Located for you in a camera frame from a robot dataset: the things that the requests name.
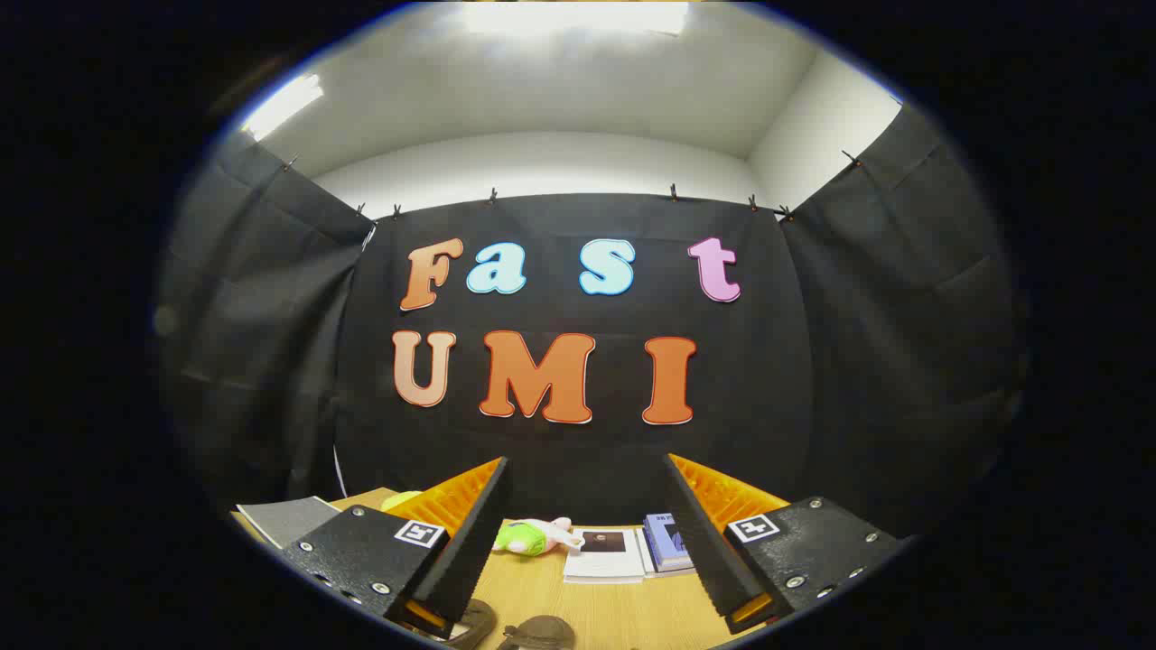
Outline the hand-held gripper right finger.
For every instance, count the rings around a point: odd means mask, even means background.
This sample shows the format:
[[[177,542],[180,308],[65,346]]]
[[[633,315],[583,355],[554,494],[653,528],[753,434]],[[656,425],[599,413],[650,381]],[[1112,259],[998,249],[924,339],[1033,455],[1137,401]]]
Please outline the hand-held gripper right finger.
[[[664,466],[669,514],[731,633],[816,608],[907,551],[833,498],[788,502],[677,455]]]

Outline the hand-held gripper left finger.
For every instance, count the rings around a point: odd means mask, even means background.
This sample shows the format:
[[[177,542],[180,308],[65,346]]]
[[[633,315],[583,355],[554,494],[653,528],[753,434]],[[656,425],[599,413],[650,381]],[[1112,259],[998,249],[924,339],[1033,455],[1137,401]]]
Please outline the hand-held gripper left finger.
[[[287,542],[282,557],[372,616],[446,636],[483,573],[509,486],[498,457],[387,510],[348,507]]]

